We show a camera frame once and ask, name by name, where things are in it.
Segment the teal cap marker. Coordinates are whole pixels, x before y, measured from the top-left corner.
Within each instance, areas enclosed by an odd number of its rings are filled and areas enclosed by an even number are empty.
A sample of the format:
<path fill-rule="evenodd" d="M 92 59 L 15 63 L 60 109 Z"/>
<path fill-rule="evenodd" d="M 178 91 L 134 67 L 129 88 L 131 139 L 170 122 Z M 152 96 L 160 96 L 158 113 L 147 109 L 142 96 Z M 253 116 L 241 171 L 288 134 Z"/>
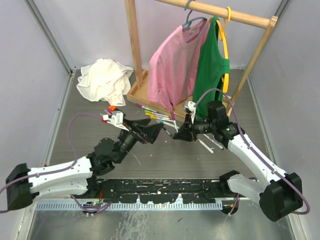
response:
<path fill-rule="evenodd" d="M 157 119 L 156 121 L 157 121 L 158 123 L 162 123 L 162 124 L 164 124 L 164 125 L 167 125 L 167 126 L 170 126 L 170 127 L 172 127 L 172 128 L 175 128 L 175 125 L 174 125 L 173 123 L 164 121 L 164 120 L 162 120 L 162 119 Z"/>

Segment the blue cap marker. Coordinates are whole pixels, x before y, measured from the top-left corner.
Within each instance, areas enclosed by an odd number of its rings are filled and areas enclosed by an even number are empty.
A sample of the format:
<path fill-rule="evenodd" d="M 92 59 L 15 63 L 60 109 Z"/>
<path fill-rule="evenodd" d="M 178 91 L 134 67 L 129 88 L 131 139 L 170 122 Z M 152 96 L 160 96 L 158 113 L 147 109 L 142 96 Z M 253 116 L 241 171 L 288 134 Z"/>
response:
<path fill-rule="evenodd" d="M 215 144 L 219 149 L 224 150 L 224 147 L 220 143 L 218 143 L 216 140 L 214 140 L 213 138 L 209 137 L 207 134 L 203 134 L 203 136 L 206 137 L 213 144 Z"/>

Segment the grey cap marker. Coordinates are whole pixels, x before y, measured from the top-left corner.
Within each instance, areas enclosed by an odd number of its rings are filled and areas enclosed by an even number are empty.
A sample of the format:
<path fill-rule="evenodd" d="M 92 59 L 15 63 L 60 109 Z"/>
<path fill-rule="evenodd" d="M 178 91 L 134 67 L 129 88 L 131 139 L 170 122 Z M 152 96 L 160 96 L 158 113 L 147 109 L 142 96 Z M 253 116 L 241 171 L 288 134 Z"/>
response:
<path fill-rule="evenodd" d="M 201 139 L 199 139 L 198 141 L 210 154 L 214 154 L 214 151 L 207 144 L 205 144 Z"/>

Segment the pink marker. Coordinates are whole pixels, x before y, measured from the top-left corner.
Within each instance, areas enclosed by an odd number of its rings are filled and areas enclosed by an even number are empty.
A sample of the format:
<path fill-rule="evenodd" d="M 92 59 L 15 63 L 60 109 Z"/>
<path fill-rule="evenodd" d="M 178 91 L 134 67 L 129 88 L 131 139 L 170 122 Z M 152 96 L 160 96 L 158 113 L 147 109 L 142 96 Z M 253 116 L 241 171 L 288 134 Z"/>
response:
<path fill-rule="evenodd" d="M 171 118 L 172 118 L 172 121 L 173 121 L 174 128 L 175 128 L 176 132 L 178 132 L 179 128 L 178 128 L 178 125 L 177 125 L 177 121 L 176 121 L 176 117 L 175 117 L 174 111 L 170 111 L 170 114 L 171 114 Z"/>

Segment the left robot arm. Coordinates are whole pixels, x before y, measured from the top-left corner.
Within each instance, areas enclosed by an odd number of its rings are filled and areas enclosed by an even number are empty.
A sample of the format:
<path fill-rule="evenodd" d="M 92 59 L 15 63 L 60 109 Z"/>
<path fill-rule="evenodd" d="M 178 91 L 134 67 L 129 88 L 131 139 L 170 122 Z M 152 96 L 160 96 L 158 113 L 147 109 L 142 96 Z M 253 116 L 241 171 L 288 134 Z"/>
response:
<path fill-rule="evenodd" d="M 152 124 L 148 118 L 112 120 L 105 114 L 100 119 L 120 129 L 118 141 L 103 138 L 93 152 L 62 164 L 33 168 L 26 163 L 16 165 L 1 188 L 7 199 L 4 212 L 26 208 L 46 196 L 97 197 L 100 193 L 97 177 L 113 171 L 136 143 L 153 144 L 164 126 Z"/>

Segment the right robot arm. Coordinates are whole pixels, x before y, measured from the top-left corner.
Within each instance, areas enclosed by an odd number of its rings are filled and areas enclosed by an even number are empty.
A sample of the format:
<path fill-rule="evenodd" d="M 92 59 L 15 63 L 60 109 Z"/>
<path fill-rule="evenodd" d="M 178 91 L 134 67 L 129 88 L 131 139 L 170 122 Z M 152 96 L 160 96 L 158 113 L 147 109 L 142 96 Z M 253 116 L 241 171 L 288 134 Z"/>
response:
<path fill-rule="evenodd" d="M 296 173 L 288 174 L 273 163 L 250 140 L 245 131 L 231 122 L 221 101 L 207 104 L 208 117 L 196 120 L 196 104 L 186 101 L 185 120 L 173 138 L 194 142 L 198 135 L 211 133 L 225 149 L 235 154 L 254 174 L 253 181 L 236 170 L 219 177 L 219 191 L 225 197 L 234 193 L 259 204 L 271 221 L 295 212 L 303 206 L 302 180 Z"/>

